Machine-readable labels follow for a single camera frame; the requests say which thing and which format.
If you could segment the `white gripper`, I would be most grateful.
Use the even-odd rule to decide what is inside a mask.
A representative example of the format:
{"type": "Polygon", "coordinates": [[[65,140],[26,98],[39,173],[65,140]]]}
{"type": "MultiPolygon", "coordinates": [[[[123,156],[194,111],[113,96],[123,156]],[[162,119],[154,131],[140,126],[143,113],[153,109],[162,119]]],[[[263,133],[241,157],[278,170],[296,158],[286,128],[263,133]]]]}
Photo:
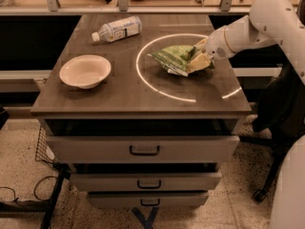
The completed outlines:
{"type": "MultiPolygon", "coordinates": [[[[205,51],[213,60],[225,60],[235,56],[228,44],[226,32],[227,26],[223,26],[213,31],[208,39],[203,38],[194,46],[201,51],[205,51]]],[[[198,54],[188,63],[187,73],[193,73],[208,68],[212,64],[211,58],[205,53],[198,54]]]]}

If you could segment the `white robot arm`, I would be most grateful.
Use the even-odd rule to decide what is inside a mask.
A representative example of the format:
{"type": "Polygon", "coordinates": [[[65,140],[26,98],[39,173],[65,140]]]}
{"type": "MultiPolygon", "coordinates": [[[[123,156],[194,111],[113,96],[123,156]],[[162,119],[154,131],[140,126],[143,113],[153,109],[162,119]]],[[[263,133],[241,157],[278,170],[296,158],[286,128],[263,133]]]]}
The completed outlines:
{"type": "Polygon", "coordinates": [[[266,229],[305,229],[304,4],[294,9],[289,0],[255,0],[247,15],[212,32],[199,49],[213,60],[224,60],[244,50],[272,45],[279,46],[287,62],[257,104],[253,130],[272,133],[274,162],[254,199],[261,201],[275,183],[266,229]]]}

